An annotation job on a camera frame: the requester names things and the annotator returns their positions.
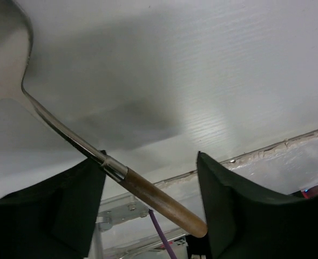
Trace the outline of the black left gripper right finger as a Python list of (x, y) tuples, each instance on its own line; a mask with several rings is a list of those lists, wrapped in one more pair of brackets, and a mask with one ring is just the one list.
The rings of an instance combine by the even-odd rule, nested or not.
[(318, 196), (267, 189), (203, 152), (197, 173), (213, 258), (318, 258)]

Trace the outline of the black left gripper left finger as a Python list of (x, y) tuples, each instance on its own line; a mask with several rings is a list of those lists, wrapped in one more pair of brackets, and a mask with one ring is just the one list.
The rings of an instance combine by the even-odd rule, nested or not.
[(106, 175), (93, 160), (0, 199), (0, 258), (86, 258)]

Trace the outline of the metal cake server wooden handle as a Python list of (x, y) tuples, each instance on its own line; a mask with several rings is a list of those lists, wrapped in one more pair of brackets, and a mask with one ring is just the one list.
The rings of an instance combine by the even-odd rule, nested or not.
[(0, 1), (0, 99), (13, 99), (46, 123), (85, 157), (92, 159), (106, 175), (168, 220), (195, 237), (207, 234), (206, 223), (178, 201), (134, 170), (94, 146), (65, 126), (29, 94), (23, 79), (30, 60), (33, 30), (28, 16), (14, 1)]

